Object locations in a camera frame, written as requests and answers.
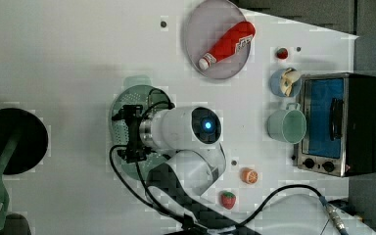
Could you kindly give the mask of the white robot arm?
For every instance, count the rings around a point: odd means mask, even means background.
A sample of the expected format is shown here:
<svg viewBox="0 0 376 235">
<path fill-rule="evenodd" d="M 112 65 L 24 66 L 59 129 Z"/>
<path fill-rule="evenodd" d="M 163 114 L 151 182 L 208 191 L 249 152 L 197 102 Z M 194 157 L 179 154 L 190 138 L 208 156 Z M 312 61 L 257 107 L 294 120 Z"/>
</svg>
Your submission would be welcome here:
<svg viewBox="0 0 376 235">
<path fill-rule="evenodd" d="M 124 105 L 112 121 L 127 127 L 128 142 L 117 147 L 125 162 L 139 165 L 152 153 L 164 156 L 146 176 L 137 173 L 154 210 L 197 235 L 258 235 L 202 197 L 226 169 L 216 113 L 204 107 L 167 109 L 158 102 L 149 108 Z"/>
</svg>

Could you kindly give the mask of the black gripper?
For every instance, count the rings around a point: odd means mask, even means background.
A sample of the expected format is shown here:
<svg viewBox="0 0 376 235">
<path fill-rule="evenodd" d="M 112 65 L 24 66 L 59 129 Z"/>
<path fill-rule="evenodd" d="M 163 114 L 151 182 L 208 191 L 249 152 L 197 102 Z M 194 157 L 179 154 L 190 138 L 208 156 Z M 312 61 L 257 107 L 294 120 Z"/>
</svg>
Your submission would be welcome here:
<svg viewBox="0 0 376 235">
<path fill-rule="evenodd" d="M 128 164 L 143 162 L 152 153 L 141 140 L 139 126 L 143 120 L 142 105 L 124 105 L 117 114 L 112 117 L 113 121 L 123 120 L 128 128 L 128 142 L 122 147 L 118 154 Z"/>
</svg>

